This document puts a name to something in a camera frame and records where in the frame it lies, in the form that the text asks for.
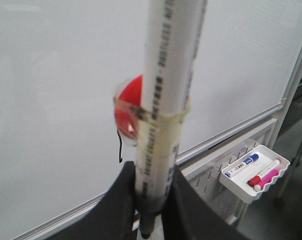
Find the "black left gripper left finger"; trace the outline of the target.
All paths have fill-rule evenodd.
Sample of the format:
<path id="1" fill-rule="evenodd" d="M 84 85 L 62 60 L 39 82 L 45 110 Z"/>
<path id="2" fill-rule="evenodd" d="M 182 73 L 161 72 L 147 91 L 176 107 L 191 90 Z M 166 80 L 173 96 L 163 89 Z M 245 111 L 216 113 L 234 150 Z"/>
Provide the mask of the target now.
<path id="1" fill-rule="evenodd" d="M 134 163 L 128 161 L 97 205 L 50 240 L 130 240 L 134 222 Z"/>

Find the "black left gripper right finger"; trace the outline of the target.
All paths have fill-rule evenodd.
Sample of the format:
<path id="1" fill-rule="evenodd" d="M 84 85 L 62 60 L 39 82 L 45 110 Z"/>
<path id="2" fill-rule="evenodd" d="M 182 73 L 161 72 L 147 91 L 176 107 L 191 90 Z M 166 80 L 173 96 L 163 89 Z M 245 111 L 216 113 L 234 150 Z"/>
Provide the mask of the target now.
<path id="1" fill-rule="evenodd" d="M 196 193 L 178 166 L 162 210 L 164 239 L 245 240 L 235 228 L 220 218 Z"/>

